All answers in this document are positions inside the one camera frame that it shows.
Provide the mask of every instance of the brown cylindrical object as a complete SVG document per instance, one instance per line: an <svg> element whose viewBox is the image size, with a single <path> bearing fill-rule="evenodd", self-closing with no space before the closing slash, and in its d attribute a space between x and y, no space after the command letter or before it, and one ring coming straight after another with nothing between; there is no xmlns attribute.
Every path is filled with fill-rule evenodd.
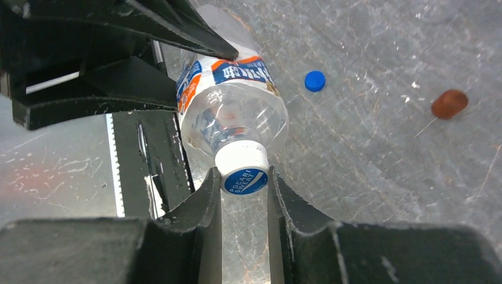
<svg viewBox="0 0 502 284"><path fill-rule="evenodd" d="M469 99L462 91L448 90L432 103L430 109L438 118L449 120L467 107L468 103Z"/></svg>

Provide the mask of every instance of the blue bottle cap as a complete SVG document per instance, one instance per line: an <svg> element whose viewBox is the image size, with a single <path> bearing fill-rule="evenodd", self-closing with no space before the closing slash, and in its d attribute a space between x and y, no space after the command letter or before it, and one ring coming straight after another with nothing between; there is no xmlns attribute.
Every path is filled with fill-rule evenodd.
<svg viewBox="0 0 502 284"><path fill-rule="evenodd" d="M318 92L324 88L326 78L321 71L311 71L305 76L305 88L311 92Z"/></svg>

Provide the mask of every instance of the blue logo on cap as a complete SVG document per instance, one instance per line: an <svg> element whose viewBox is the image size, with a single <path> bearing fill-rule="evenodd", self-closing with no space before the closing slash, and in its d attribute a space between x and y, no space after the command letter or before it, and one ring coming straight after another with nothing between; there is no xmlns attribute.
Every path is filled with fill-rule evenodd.
<svg viewBox="0 0 502 284"><path fill-rule="evenodd" d="M257 192L268 182L268 176L263 170L245 169L231 174L225 180L225 189L236 195L246 195Z"/></svg>

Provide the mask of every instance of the gray marble countertop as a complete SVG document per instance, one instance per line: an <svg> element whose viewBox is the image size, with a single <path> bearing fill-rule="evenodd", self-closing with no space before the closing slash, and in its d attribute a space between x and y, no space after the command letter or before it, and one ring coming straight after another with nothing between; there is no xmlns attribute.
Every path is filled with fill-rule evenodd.
<svg viewBox="0 0 502 284"><path fill-rule="evenodd" d="M194 2L240 18L262 47L291 120L273 163L303 198L341 221L470 225L502 256L502 3L429 0L418 9L424 1ZM436 9L445 2L449 9ZM166 53L172 69L179 67L177 54ZM303 86L314 69L327 77L318 93ZM469 106L450 121L436 120L430 104L450 88L465 90ZM0 108L4 114L7 108ZM0 221L16 217L13 212L114 214L113 190L102 187L111 183L104 117L39 133L12 131L0 132L0 196L23 195L33 204L16 201L28 209L15 211L12 202L0 201ZM84 136L89 144L80 142ZM43 159L46 149L56 152L50 161ZM37 181L41 188L32 188L38 192L16 190L9 161L24 166L35 153L38 161L30 163L42 172L61 167L61 180L44 176ZM194 169L195 180L202 172ZM58 188L61 182L68 187ZM40 206L57 212L43 213ZM222 207L224 283L269 283L266 191L224 195Z"/></svg>

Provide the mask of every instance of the white bottle cap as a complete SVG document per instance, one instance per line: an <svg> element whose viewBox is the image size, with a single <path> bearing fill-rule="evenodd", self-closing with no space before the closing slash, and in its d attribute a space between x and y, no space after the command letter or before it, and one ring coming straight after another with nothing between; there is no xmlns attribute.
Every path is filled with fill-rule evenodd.
<svg viewBox="0 0 502 284"><path fill-rule="evenodd" d="M258 142L241 140L223 146L214 158L221 175L221 189L233 195L246 195L268 183L266 149Z"/></svg>

